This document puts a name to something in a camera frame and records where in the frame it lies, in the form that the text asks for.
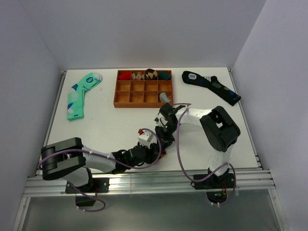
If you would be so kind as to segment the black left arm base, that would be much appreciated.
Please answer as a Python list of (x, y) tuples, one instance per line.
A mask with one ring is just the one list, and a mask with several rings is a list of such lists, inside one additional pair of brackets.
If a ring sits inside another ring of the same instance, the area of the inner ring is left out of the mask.
[(94, 206), (98, 194), (109, 191), (109, 178), (93, 178), (90, 183), (77, 187), (77, 191), (70, 182), (67, 182), (65, 194), (75, 195), (75, 203), (78, 207), (86, 209)]

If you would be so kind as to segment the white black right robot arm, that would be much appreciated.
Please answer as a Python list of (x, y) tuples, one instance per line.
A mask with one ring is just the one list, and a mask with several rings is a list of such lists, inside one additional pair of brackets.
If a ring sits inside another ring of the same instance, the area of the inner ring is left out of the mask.
[[(241, 131), (222, 106), (213, 109), (191, 108), (190, 103), (165, 103), (155, 117), (155, 132), (164, 149), (176, 143), (177, 157), (184, 175), (193, 182), (208, 180), (212, 187), (220, 187), (231, 168), (230, 155)], [(200, 180), (189, 177), (180, 156), (180, 126), (183, 124), (201, 127), (207, 141), (214, 149), (209, 159), (208, 175)]]

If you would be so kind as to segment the red yellow argyle sock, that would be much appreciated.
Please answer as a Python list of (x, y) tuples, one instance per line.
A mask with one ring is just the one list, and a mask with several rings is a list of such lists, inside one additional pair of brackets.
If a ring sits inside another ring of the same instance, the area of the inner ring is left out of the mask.
[(163, 158), (163, 157), (167, 154), (166, 149), (167, 149), (168, 147), (169, 147), (168, 144), (163, 144), (163, 145), (162, 145), (162, 150), (161, 150), (161, 155), (160, 155), (161, 158)]

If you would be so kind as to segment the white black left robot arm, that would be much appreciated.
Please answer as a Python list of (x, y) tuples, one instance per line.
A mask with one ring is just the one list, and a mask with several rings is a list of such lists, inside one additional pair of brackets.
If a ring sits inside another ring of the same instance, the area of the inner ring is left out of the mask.
[(166, 153), (158, 141), (149, 146), (138, 143), (131, 149), (111, 153), (94, 151), (74, 137), (41, 148), (41, 162), (44, 180), (64, 179), (89, 192), (94, 186), (92, 169), (106, 174), (122, 174), (130, 169), (144, 169), (153, 165)]

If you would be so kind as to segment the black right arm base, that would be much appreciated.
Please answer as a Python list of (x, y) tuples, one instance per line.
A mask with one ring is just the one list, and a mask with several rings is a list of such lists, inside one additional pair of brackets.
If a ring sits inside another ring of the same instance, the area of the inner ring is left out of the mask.
[(225, 173), (221, 176), (212, 175), (209, 179), (202, 182), (191, 182), (190, 185), (195, 190), (215, 190), (206, 193), (210, 203), (221, 205), (228, 200), (227, 190), (232, 189), (230, 196), (235, 193), (236, 178), (233, 173)]

